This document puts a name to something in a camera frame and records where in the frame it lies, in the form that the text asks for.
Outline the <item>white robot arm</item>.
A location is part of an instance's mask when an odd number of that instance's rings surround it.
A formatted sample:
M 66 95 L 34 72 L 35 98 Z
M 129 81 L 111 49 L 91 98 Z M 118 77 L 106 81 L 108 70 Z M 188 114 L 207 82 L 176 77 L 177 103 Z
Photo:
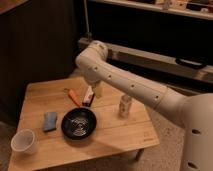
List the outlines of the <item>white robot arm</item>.
M 76 57 L 85 81 L 101 81 L 157 111 L 185 130 L 180 171 L 213 171 L 213 93 L 183 95 L 168 86 L 135 75 L 106 62 L 108 47 L 92 41 Z

